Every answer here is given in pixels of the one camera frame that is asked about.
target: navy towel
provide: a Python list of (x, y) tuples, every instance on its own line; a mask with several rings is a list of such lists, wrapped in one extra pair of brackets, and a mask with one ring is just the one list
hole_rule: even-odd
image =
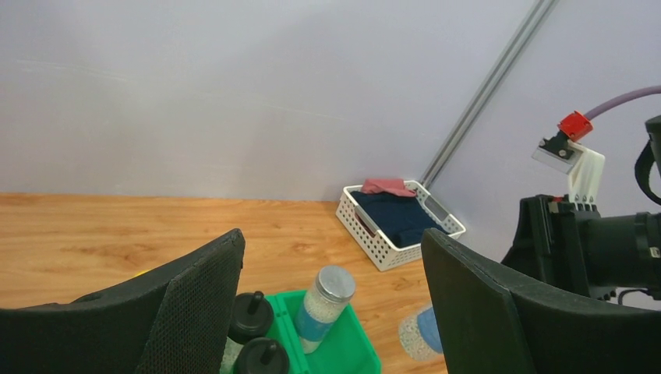
[(351, 194), (398, 248), (420, 244), (422, 233), (427, 228), (437, 228), (447, 234), (427, 215), (415, 197), (395, 196), (387, 192), (367, 194), (356, 191)]

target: gray cap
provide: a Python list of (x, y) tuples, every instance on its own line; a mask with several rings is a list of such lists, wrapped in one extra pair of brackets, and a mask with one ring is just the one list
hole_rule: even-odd
[(355, 293), (355, 280), (346, 269), (329, 265), (316, 275), (316, 289), (332, 302), (346, 302)]

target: red cloth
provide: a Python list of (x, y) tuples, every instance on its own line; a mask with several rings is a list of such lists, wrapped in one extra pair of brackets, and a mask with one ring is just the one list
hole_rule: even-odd
[(395, 196), (414, 197), (418, 194), (404, 186), (404, 179), (376, 179), (368, 178), (362, 184), (360, 192), (379, 193), (388, 192)]

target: red clip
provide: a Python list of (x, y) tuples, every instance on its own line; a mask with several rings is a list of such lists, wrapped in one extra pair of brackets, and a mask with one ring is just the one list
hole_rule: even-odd
[(558, 128), (561, 132), (569, 136), (572, 142), (576, 142), (583, 136), (588, 135), (593, 129), (592, 123), (577, 111), (560, 121)]

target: metal pole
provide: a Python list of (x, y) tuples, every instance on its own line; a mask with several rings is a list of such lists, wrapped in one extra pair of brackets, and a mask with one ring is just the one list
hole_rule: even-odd
[(532, 39), (532, 36), (557, 2), (558, 0), (538, 0), (530, 9), (523, 23), (521, 23), (509, 44), (500, 54), (496, 64), (480, 85), (475, 96), (461, 114), (459, 121), (454, 125), (450, 135), (445, 139), (443, 146), (441, 146), (425, 174), (420, 178), (420, 183), (426, 188), (429, 188), (436, 181), (452, 154), (459, 147), (461, 140), (475, 124), (480, 113), (482, 113), (498, 86), (503, 82), (503, 78), (521, 55), (523, 48)]

